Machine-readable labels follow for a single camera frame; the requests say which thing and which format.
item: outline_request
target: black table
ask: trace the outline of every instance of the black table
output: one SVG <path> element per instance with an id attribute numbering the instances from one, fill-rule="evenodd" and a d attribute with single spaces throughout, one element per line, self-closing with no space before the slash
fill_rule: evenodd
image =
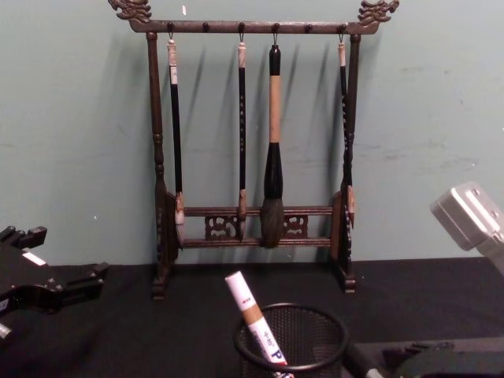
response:
<path id="1" fill-rule="evenodd" d="M 88 269 L 56 268 L 63 279 Z M 14 334 L 0 344 L 0 376 L 236 378 L 240 314 L 224 277 L 238 269 L 261 305 L 317 306 L 358 343 L 504 335 L 504 278 L 483 258 L 356 262 L 354 295 L 317 264 L 178 265 L 164 302 L 150 299 L 152 266 L 111 266 L 98 301 L 3 317 Z"/>

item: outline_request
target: white marker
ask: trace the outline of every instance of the white marker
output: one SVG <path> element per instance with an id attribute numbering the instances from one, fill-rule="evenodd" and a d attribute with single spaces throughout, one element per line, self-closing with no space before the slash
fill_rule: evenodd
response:
<path id="1" fill-rule="evenodd" d="M 273 364 L 287 365 L 284 354 L 280 350 L 271 329 L 269 329 L 268 323 L 262 315 L 262 311 L 259 309 L 258 304 L 255 302 L 254 296 L 246 284 L 242 273 L 238 271 L 227 276 L 226 283 L 235 298 L 238 308 L 242 312 L 246 325 L 258 342 L 263 357 Z M 294 378 L 294 375 L 288 372 L 275 372 L 274 377 Z"/>

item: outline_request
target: teal wall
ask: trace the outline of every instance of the teal wall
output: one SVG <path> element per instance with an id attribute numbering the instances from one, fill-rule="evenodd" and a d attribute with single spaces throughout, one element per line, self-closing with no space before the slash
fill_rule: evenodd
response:
<path id="1" fill-rule="evenodd" d="M 355 20 L 357 0 L 152 0 L 154 18 Z M 504 2 L 403 0 L 361 44 L 354 260 L 473 256 L 429 204 L 476 180 L 504 208 Z M 167 36 L 158 41 L 166 183 L 174 188 Z M 176 35 L 187 206 L 238 197 L 237 35 Z M 270 35 L 246 35 L 249 205 L 262 201 Z M 280 35 L 285 205 L 323 205 L 341 180 L 336 37 Z M 49 228 L 49 263 L 154 260 L 146 40 L 106 0 L 3 0 L 0 226 Z M 188 234 L 199 235 L 191 220 Z M 249 223 L 250 232 L 258 224 Z M 326 225 L 313 220 L 312 233 Z M 184 250 L 181 263 L 312 261 L 314 249 Z"/>

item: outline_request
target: metal hook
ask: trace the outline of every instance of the metal hook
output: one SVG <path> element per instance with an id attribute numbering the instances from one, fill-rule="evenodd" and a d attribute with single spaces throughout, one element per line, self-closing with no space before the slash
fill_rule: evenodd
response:
<path id="1" fill-rule="evenodd" d="M 243 42 L 243 30 L 245 29 L 245 24 L 240 22 L 238 25 L 239 41 Z"/>
<path id="2" fill-rule="evenodd" d="M 340 34 L 340 36 L 339 36 L 340 37 L 340 40 L 339 40 L 340 42 L 343 40 L 342 34 L 343 34 L 344 31 L 346 31 L 346 29 L 347 29 L 347 24 L 346 23 L 345 24 L 341 24 L 340 26 L 338 26 L 338 30 L 336 32 L 338 34 Z"/>
<path id="3" fill-rule="evenodd" d="M 173 22 L 168 22 L 168 36 L 173 39 Z"/>

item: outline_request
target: calligraphy brush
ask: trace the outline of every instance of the calligraphy brush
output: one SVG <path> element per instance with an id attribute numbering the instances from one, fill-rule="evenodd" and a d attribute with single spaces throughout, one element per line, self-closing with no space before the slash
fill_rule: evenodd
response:
<path id="1" fill-rule="evenodd" d="M 354 144 L 354 132 L 347 126 L 347 60 L 345 58 L 345 43 L 343 37 L 339 39 L 339 74 L 341 76 L 341 102 L 343 108 L 343 134 L 345 139 L 345 155 L 343 157 L 343 182 L 342 190 L 346 187 L 346 210 L 350 218 L 350 224 L 354 227 L 355 221 L 355 196 L 352 187 L 352 150 Z"/>
<path id="2" fill-rule="evenodd" d="M 170 92 L 172 97 L 173 152 L 175 160 L 175 226 L 180 247 L 183 246 L 183 196 L 182 196 L 182 158 L 180 153 L 180 113 L 179 88 L 176 72 L 176 44 L 170 38 L 168 42 L 170 69 Z"/>
<path id="3" fill-rule="evenodd" d="M 245 193 L 245 142 L 246 142 L 246 113 L 245 113 L 245 43 L 242 40 L 238 46 L 238 79 L 239 79 L 239 202 L 238 221 L 239 239 L 245 235 L 246 193 Z"/>
<path id="4" fill-rule="evenodd" d="M 269 146 L 266 158 L 261 217 L 262 245 L 278 246 L 284 233 L 284 179 L 280 158 L 280 49 L 275 42 L 269 51 Z"/>
<path id="5" fill-rule="evenodd" d="M 343 179 L 341 182 L 340 190 L 334 194 L 333 198 L 333 213 L 335 214 L 335 226 L 332 228 L 332 232 L 335 233 L 335 253 L 339 249 L 339 242 L 342 236 L 342 224 L 346 227 L 351 223 L 353 225 L 352 216 L 350 215 L 348 202 L 350 199 L 351 190 L 351 170 L 348 167 L 348 129 L 347 129 L 347 60 L 346 60 L 346 49 L 345 43 L 343 42 L 343 37 L 339 37 L 339 76 L 340 76 L 340 89 L 341 89 L 341 104 L 343 112 L 343 136 L 345 150 L 343 152 Z"/>

